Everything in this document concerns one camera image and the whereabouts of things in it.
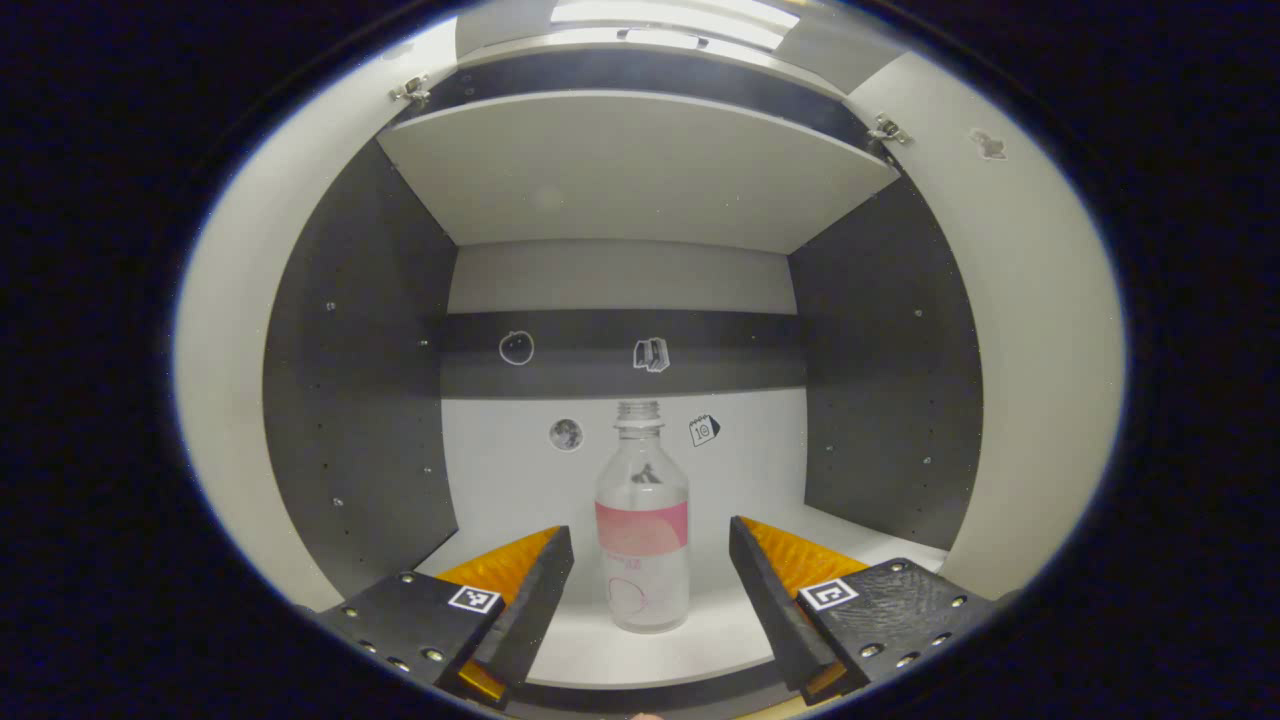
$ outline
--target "black border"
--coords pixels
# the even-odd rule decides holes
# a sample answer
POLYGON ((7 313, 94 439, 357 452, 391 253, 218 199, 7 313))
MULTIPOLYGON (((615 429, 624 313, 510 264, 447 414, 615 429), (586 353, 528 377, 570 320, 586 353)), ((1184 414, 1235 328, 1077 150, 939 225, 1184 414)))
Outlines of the black border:
MULTIPOLYGON (((24 642, 12 660, 23 676, 6 697, 17 716, 448 714, 338 652, 261 584, 184 478, 170 421, 164 329, 187 241, 255 126, 192 173, 196 156, 247 99, 390 10, 287 5, 196 17, 160 3, 20 6, 5 27, 10 111, 29 152, 14 223, 29 242, 6 268, 18 300, 6 340, 10 357, 38 365, 13 378, 23 421, 6 448, 24 491, 10 518, 37 525, 10 544, 22 561, 12 587, 24 642)), ((984 91, 1009 82, 993 64, 1011 70, 1025 85, 1009 96, 1019 117, 1088 149, 1061 159, 1106 218, 1135 383, 1105 492, 1027 602, 966 661, 909 674, 859 715, 1262 716, 1274 708, 1267 665, 1240 632, 1274 614, 1266 565, 1253 562, 1270 528, 1261 480, 1275 466, 1263 270, 1276 256, 1258 219, 1274 61, 1265 14, 900 5, 920 19, 877 14, 931 38, 984 91)), ((420 3, 398 22, 434 13, 420 3)), ((284 90, 401 35, 379 23, 284 90)), ((285 96, 255 118, 278 117, 285 96)))

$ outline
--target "hinge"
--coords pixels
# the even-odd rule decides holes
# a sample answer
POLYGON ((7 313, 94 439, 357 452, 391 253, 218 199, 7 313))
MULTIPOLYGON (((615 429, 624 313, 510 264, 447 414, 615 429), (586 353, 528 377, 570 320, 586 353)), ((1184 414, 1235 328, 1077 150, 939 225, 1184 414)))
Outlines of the hinge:
POLYGON ((410 78, 404 85, 397 86, 388 95, 390 95, 392 101, 408 100, 411 102, 426 104, 426 99, 431 96, 431 91, 426 90, 428 79, 430 79, 430 76, 426 74, 410 78))
POLYGON ((911 136, 884 113, 876 115, 876 129, 867 131, 867 135, 877 140, 896 140, 902 145, 911 142, 911 136))

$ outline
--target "clear plastic bottle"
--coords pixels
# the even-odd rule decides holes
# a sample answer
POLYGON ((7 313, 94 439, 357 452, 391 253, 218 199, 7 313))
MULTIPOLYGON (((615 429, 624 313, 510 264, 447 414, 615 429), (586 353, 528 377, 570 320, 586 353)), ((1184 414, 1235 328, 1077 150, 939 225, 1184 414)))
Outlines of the clear plastic bottle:
POLYGON ((660 633, 689 616, 689 478, 663 452, 658 402, 618 404, 618 451, 595 483, 613 621, 660 633))

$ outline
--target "sticker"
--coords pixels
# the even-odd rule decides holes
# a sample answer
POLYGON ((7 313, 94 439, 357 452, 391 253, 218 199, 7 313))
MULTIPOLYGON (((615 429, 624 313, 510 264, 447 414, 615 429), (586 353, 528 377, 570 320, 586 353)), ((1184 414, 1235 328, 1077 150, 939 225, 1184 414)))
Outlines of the sticker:
POLYGON ((996 140, 980 129, 969 131, 969 140, 978 145, 978 152, 983 160, 1007 160, 1005 156, 1005 141, 996 140))
POLYGON ((498 602, 499 597, 502 597, 500 593, 472 588, 471 585, 462 585, 462 589, 453 596, 449 605, 485 615, 493 605, 498 602))
POLYGON ((710 415, 699 415, 689 423, 689 434, 694 438, 694 447, 698 447, 719 434, 719 423, 710 415))
POLYGON ((524 365, 534 359, 534 336, 525 331, 507 333, 498 343, 498 355, 512 365, 524 365))
POLYGON ((573 452, 582 447, 582 425, 579 425, 577 420, 568 418, 556 420, 552 423, 549 436, 552 446, 561 452, 573 452))
POLYGON ((645 369, 650 373, 660 373, 671 366, 671 356, 667 354, 667 341, 660 337, 636 341, 635 357, 631 360, 635 369, 645 369))
POLYGON ((809 585, 800 589, 800 594, 809 601, 809 607, 817 610, 826 610, 828 607, 835 607, 842 602, 849 602, 858 597, 854 588, 845 584, 845 580, 836 578, 835 580, 827 580, 826 583, 818 583, 817 585, 809 585))
POLYGON ((595 503, 600 547, 616 555, 655 557, 689 544, 689 501, 659 510, 618 510, 595 503))

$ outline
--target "black horizontal strip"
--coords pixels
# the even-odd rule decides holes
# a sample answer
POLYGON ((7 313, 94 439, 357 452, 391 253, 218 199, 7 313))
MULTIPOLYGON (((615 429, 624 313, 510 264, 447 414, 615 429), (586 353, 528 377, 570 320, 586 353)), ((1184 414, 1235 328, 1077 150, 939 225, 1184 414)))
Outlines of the black horizontal strip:
MULTIPOLYGON (((439 345, 443 397, 620 397, 805 384, 803 328, 794 315, 704 310, 476 313, 448 315, 439 345), (662 368, 660 351, 652 354, 652 366, 660 372, 635 366, 636 343, 653 338, 664 341, 669 359, 662 368)), ((639 355, 648 359, 644 348, 639 355)))

